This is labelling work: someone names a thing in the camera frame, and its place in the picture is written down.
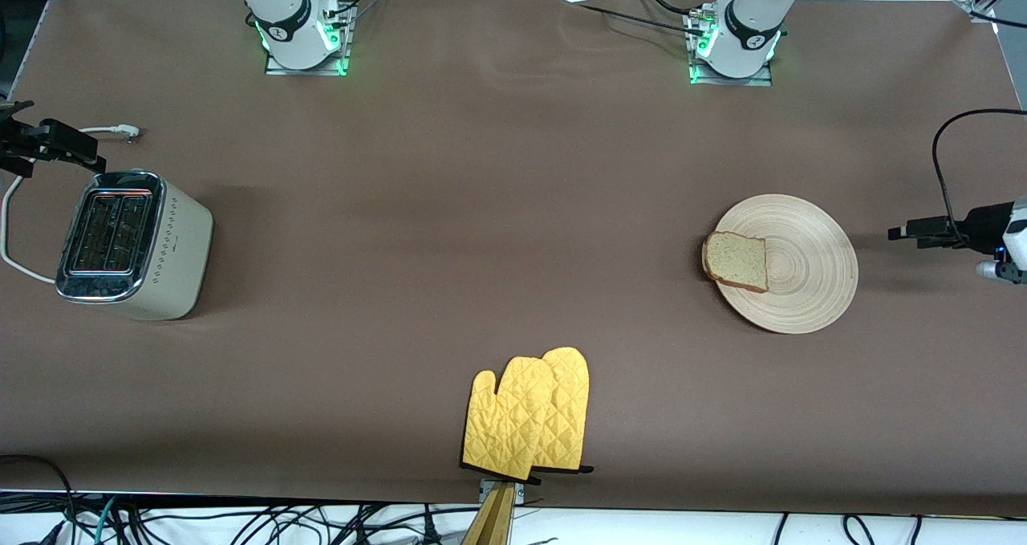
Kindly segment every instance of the quilted fabric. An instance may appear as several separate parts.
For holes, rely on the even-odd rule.
[[[467,403],[462,462],[527,480],[538,455],[555,387],[553,369],[543,359],[510,359],[498,391],[495,373],[478,373]]]
[[[542,361],[553,369],[555,387],[535,466],[572,469],[581,465],[584,418],[588,408],[588,365],[576,348],[555,348]]]

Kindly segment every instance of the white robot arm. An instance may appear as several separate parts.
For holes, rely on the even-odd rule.
[[[781,25],[795,0],[717,0],[710,37],[696,50],[716,73],[732,78],[754,76],[773,54]]]
[[[312,68],[340,48],[326,32],[338,21],[339,0],[245,0],[271,55],[294,70]]]

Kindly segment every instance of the white floor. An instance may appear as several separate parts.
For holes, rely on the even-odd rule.
[[[445,514],[447,508],[460,505],[438,505],[434,513],[436,530],[447,536],[465,531],[473,513]],[[147,516],[176,514],[203,516],[227,511],[253,511],[260,509],[187,509],[154,511]],[[345,523],[355,513],[356,507],[326,507],[325,512],[333,522]],[[421,505],[395,505],[388,507],[368,521],[382,524],[392,519],[423,511]],[[157,520],[148,524],[158,536],[172,545],[227,545],[235,534],[250,520],[248,516],[214,520]],[[911,517],[863,516],[876,545],[906,545],[910,543],[914,519]],[[0,515],[0,545],[20,545],[40,541],[61,520],[58,513],[30,513]],[[777,513],[706,513],[675,511],[614,511],[596,509],[536,509],[519,508],[515,512],[510,545],[537,545],[554,539],[555,545],[595,545],[601,543],[676,545],[771,545],[774,531],[781,520]],[[411,521],[414,530],[421,530],[420,521]],[[869,545],[854,521],[850,528],[859,545]],[[252,545],[267,543],[271,537],[269,525],[250,541]],[[79,532],[78,542],[88,545]],[[69,542],[70,531],[65,528],[59,539],[61,545]],[[315,535],[296,527],[283,532],[282,545],[316,545],[331,541],[324,533]],[[418,535],[409,531],[389,531],[375,535],[374,545],[411,544]],[[842,531],[840,515],[793,514],[788,518],[781,545],[845,545],[848,540]],[[923,520],[917,545],[1022,545],[1027,543],[1027,521],[992,519],[931,518]]]

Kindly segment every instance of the toaster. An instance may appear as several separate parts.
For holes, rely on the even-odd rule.
[[[54,285],[132,319],[181,318],[203,280],[214,217],[151,171],[97,174],[75,211]]]

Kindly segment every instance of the bread slice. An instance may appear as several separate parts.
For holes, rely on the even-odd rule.
[[[767,286],[766,240],[734,233],[712,233],[702,244],[702,269],[708,277],[763,294]]]

